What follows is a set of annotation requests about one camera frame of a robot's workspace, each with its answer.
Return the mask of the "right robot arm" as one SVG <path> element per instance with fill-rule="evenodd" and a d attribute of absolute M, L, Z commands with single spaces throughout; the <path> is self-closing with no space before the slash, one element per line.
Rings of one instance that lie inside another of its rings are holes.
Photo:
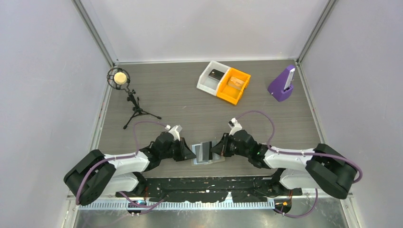
<path fill-rule="evenodd" d="M 362 178 L 355 163 L 323 143 L 304 150 L 282 149 L 258 143 L 245 130 L 240 130 L 224 133 L 210 152 L 223 157 L 246 157 L 259 169 L 282 170 L 280 177 L 271 182 L 273 192 L 278 195 L 295 188 L 315 188 L 345 199 L 351 186 Z"/>

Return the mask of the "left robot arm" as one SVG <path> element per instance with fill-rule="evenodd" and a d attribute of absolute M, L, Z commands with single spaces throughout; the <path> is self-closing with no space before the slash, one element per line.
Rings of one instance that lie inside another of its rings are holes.
<path fill-rule="evenodd" d="M 195 158 L 183 137 L 163 132 L 138 152 L 110 155 L 94 149 L 64 176 L 63 181 L 76 197 L 76 204 L 81 206 L 119 191 L 139 197 L 146 189 L 142 172 L 156 168 L 164 159 L 182 162 Z"/>

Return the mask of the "beige card holder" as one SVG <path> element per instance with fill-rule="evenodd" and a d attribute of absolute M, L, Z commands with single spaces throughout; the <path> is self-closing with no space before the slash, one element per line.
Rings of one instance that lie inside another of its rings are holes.
<path fill-rule="evenodd" d="M 225 161 L 224 157 L 210 152 L 210 149 L 218 143 L 217 140 L 201 142 L 192 145 L 192 152 L 196 158 L 192 160 L 192 165 L 207 165 Z"/>

